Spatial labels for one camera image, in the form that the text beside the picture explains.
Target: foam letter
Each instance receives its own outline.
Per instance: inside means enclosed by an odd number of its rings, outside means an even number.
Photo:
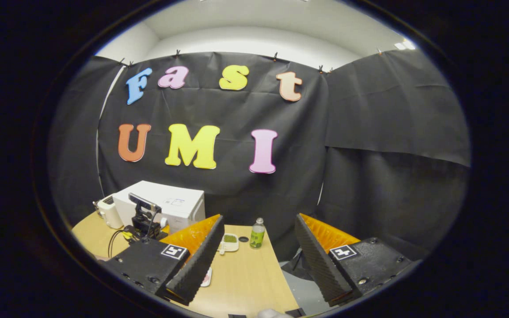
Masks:
[[[158,80],[158,86],[178,89],[184,86],[184,79],[188,75],[188,68],[185,66],[174,66],[166,70],[166,75]]]
[[[137,141],[137,150],[131,152],[129,150],[129,135],[133,131],[133,125],[123,124],[119,126],[119,146],[117,150],[124,161],[135,163],[139,161],[145,154],[145,145],[147,143],[147,133],[150,131],[150,125],[141,124],[137,126],[139,139]]]
[[[240,65],[230,65],[224,68],[220,78],[220,87],[222,89],[232,89],[240,91],[247,86],[247,77],[244,75],[249,74],[249,68]]]
[[[257,129],[251,132],[254,137],[254,162],[249,167],[253,173],[274,173],[276,167],[272,164],[272,141],[278,133],[269,129]]]
[[[296,93],[294,88],[296,84],[301,85],[301,79],[296,77],[294,72],[286,72],[276,75],[280,80],[280,96],[287,101],[299,101],[301,98],[300,93]]]
[[[129,85],[129,99],[127,105],[131,105],[137,99],[143,97],[144,93],[139,88],[144,89],[147,86],[147,76],[152,73],[152,68],[148,68],[139,74],[131,77],[125,84]]]
[[[194,167],[201,169],[216,168],[216,162],[213,160],[213,147],[216,143],[216,136],[220,133],[219,127],[205,125],[198,131],[194,140],[190,138],[188,128],[184,124],[170,125],[168,130],[172,133],[172,139],[170,139],[168,157],[164,160],[167,165],[180,165],[181,160],[178,158],[178,151],[180,151],[186,166],[190,165],[194,155],[198,153],[198,157],[194,160]]]

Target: small plate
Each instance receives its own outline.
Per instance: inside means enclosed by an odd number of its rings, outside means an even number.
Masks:
[[[204,281],[201,283],[200,287],[208,287],[211,282],[212,282],[212,268],[210,267],[208,269],[208,273],[206,273],[206,275],[204,277]]]
[[[224,242],[225,236],[232,236],[235,237],[236,242]],[[217,248],[217,250],[220,252],[221,255],[223,255],[225,252],[235,252],[239,249],[239,238],[232,233],[225,233],[223,235],[223,238],[221,239],[220,246]]]

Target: table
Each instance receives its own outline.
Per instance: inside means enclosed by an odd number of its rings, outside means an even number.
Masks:
[[[80,221],[73,235],[91,253],[107,257],[107,244],[115,233],[97,213]],[[225,233],[238,237],[250,237],[251,226],[225,225]],[[120,237],[113,243],[113,255],[129,244]],[[254,250],[249,243],[239,242],[239,250],[217,253],[212,261],[212,280],[208,287],[200,287],[189,306],[174,304],[215,318],[228,318],[228,314],[244,314],[255,318],[260,310],[272,308],[278,312],[298,309],[299,306],[289,289],[269,233],[265,233],[262,247]]]

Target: black backdrop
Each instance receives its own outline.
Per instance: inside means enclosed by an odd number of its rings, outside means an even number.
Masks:
[[[220,89],[222,70],[228,65],[249,68],[247,86],[240,91]],[[172,66],[190,70],[182,88],[161,88],[156,83]],[[127,105],[127,79],[146,68],[153,72],[143,97]],[[297,88],[302,98],[286,101],[279,94],[276,75],[293,71],[303,79]],[[252,225],[265,220],[277,256],[293,256],[296,213],[310,213],[317,204],[325,164],[323,140],[327,120],[327,83],[311,67],[287,61],[238,53],[194,53],[158,58],[125,69],[111,91],[99,123],[99,171],[103,190],[109,194],[146,180],[205,191],[206,217],[225,216],[228,224]],[[119,125],[147,123],[143,158],[128,163],[118,154]],[[220,128],[214,146],[216,169],[192,164],[169,166],[171,124],[185,124],[194,138],[204,125]],[[271,129],[272,174],[251,173],[254,129]],[[136,149],[137,133],[131,133],[129,149]]]
[[[360,238],[380,237],[412,259],[425,257],[458,213],[470,160],[468,132],[451,88],[419,51],[375,54],[330,74],[252,54],[157,58],[121,71],[100,118],[120,67],[104,60],[90,60],[70,84],[49,139],[51,184],[72,224],[103,196],[99,177],[105,195],[147,180],[204,190],[206,216],[220,213],[230,224],[250,225],[263,217],[279,260],[295,255],[293,216],[300,212]],[[240,91],[218,84],[232,64],[249,67]],[[158,79],[173,66],[189,68],[186,84],[159,87]],[[143,97],[127,105],[127,79],[148,67],[153,71]],[[303,79],[297,102],[279,95],[275,76],[286,71]],[[145,154],[136,163],[124,161],[119,125],[143,123],[152,127]],[[192,138],[204,125],[220,128],[216,169],[164,163],[174,123],[185,124]],[[254,129],[278,133],[273,174],[248,170]],[[134,130],[129,149],[136,143]]]

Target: plastic bottle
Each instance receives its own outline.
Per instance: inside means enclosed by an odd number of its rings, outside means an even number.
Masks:
[[[260,248],[265,230],[264,224],[262,224],[262,218],[259,217],[256,219],[256,223],[253,225],[253,230],[251,231],[250,246],[252,248]]]

